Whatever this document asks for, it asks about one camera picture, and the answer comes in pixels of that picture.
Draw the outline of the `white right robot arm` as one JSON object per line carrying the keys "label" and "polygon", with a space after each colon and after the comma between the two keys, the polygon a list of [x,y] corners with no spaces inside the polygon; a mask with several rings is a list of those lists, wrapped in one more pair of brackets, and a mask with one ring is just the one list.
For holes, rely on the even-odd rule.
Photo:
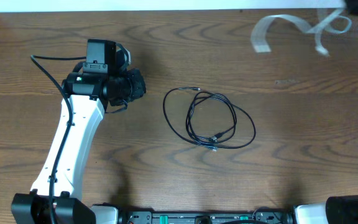
{"label": "white right robot arm", "polygon": [[297,224],[358,224],[358,195],[329,197],[325,202],[294,208]]}

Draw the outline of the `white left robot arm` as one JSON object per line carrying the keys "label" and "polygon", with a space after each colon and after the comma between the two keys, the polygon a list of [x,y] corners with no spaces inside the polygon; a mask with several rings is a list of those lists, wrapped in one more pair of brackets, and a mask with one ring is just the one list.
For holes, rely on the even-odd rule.
{"label": "white left robot arm", "polygon": [[136,68],[107,73],[71,72],[62,83],[64,98],[58,128],[39,176],[27,194],[15,194],[16,223],[120,223],[108,203],[91,207],[82,200],[83,175],[95,132],[109,105],[119,111],[141,98],[145,82]]}

